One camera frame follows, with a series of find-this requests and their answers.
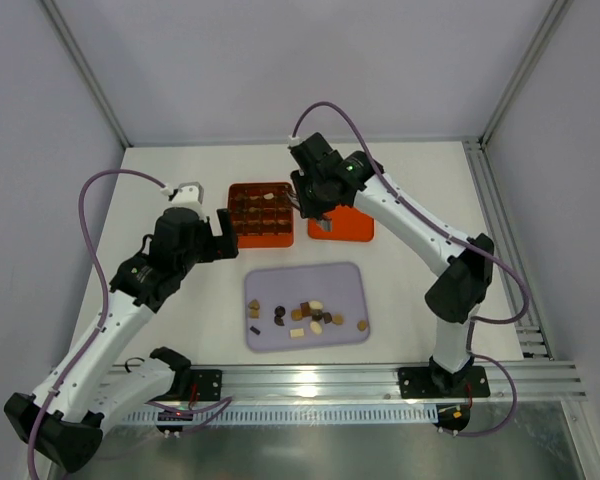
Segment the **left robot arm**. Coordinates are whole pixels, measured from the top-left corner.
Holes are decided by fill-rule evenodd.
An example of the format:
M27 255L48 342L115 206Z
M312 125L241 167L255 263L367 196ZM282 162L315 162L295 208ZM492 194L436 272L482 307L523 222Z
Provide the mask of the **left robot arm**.
M191 362L167 347L154 349L108 387L101 383L195 265L237 256L229 211L220 209L217 217L220 235L191 209L165 210L142 248L106 285L103 308L74 348L32 393L14 393L6 401L4 413L30 455L40 453L74 473L95 456L104 436L126 414L154 399L189 395Z

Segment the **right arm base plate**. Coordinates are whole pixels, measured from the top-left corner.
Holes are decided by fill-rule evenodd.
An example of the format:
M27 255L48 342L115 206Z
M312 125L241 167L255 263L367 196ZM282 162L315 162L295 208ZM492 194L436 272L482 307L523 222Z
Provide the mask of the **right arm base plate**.
M469 395L483 399L491 396L486 371L477 365L454 374L429 366L402 367L397 374L402 399L461 399Z

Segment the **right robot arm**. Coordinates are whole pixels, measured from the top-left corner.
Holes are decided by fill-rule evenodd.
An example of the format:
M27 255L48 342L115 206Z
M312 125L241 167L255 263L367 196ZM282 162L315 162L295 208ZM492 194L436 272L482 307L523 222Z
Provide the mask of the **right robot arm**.
M437 219L404 195L367 152L344 157L319 133L291 136L288 148L298 165L291 180L302 218L326 222L339 206L355 208L393 233L435 275L425 294L437 321L428 370L434 388L451 394L474 363L467 347L469 319L492 282L493 241L484 234L471 238Z

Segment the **brown rectangular chocolate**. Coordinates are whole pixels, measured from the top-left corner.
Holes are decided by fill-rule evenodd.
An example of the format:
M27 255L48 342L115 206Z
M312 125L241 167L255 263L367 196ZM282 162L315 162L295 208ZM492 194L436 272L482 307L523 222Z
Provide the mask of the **brown rectangular chocolate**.
M311 308L308 302L303 302L300 304L300 309L302 313L302 317L310 317L311 316Z

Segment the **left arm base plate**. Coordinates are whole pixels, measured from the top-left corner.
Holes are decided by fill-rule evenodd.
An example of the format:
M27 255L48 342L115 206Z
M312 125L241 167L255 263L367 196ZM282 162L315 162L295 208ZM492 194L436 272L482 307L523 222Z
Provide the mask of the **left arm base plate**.
M220 369L188 369L180 377L177 398L186 402L221 399L223 372Z

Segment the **metal serving tongs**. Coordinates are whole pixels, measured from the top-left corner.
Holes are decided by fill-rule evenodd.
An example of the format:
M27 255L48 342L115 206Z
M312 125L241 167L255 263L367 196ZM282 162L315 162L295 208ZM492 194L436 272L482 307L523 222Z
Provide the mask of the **metal serving tongs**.
M332 220L324 212L316 210L313 207L303 207L299 197L293 191L287 192L286 197L290 205L299 212L303 219L315 221L325 232L332 231Z

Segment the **orange tin lid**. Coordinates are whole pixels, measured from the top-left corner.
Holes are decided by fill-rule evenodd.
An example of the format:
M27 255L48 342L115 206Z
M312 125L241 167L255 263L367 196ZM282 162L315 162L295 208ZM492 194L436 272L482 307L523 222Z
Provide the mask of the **orange tin lid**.
M374 220L353 207L339 206L326 214L331 230L324 230L315 220L308 221L308 236L314 240L370 242L375 234Z

